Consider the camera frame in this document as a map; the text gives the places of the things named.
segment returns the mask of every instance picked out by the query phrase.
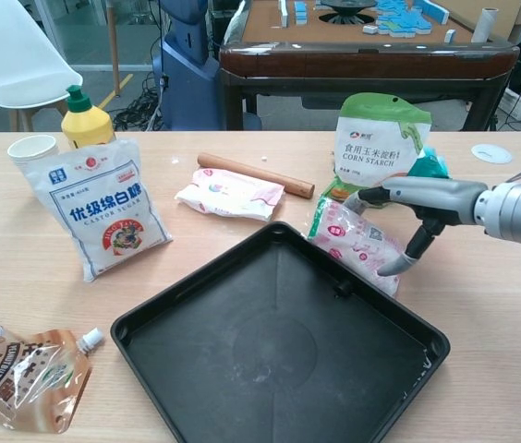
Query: black tray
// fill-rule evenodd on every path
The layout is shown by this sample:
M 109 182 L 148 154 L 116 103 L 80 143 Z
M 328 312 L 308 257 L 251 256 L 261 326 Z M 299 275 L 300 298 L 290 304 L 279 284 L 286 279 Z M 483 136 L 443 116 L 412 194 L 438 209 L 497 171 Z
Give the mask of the black tray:
M 379 441 L 445 336 L 272 223 L 111 335 L 180 442 Z

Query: pink package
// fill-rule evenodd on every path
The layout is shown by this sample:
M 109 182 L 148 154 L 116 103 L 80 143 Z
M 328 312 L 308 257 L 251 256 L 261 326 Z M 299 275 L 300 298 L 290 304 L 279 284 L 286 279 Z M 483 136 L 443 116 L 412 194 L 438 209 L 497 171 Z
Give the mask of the pink package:
M 203 214 L 248 217 L 267 222 L 284 193 L 283 185 L 222 169 L 199 169 L 175 198 Z
M 388 295 L 396 294 L 398 276 L 381 277 L 377 270 L 394 261 L 402 247 L 341 203 L 326 197 L 320 199 L 308 239 Z

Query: rolling pin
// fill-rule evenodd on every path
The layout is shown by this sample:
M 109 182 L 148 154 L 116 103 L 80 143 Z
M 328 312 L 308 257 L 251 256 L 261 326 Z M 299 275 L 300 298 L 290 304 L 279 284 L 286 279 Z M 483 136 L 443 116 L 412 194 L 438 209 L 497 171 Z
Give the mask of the rolling pin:
M 231 171 L 233 173 L 260 178 L 260 180 L 266 180 L 267 182 L 278 183 L 285 187 L 285 192 L 303 198 L 312 198 L 314 195 L 315 185 L 312 183 L 297 180 L 296 178 L 288 177 L 286 175 L 272 173 L 263 169 L 254 168 L 247 164 L 233 162 L 216 155 L 203 152 L 197 157 L 197 163 L 202 168 L 225 169 L 226 171 Z

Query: snack pouch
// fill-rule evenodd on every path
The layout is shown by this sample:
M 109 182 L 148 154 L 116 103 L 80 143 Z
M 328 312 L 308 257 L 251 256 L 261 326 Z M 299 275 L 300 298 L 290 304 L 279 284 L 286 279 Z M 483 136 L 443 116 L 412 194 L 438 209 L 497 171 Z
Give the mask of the snack pouch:
M 430 114 L 393 95 L 360 93 L 343 103 L 334 172 L 325 195 L 343 201 L 362 187 L 406 175 L 430 132 Z
M 70 331 L 24 340 L 0 327 L 0 423 L 19 431 L 66 431 L 90 372 Z
M 394 261 L 402 253 L 402 247 L 341 203 L 320 198 L 308 239 L 388 295 L 396 294 L 398 276 L 382 277 L 377 270 Z
M 195 171 L 190 185 L 175 198 L 203 214 L 268 222 L 283 193 L 283 185 L 206 168 Z
M 140 168 L 133 140 L 29 162 L 25 175 L 37 198 L 72 236 L 84 281 L 172 238 L 141 182 Z

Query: blue machine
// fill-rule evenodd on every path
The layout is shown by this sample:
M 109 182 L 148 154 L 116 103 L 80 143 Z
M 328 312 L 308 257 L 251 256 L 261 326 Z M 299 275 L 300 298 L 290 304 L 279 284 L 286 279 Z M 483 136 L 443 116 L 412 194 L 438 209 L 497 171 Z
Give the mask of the blue machine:
M 220 67 L 209 57 L 208 0 L 159 1 L 173 20 L 162 43 L 162 56 L 153 61 L 155 77 L 163 79 L 164 129 L 225 129 Z

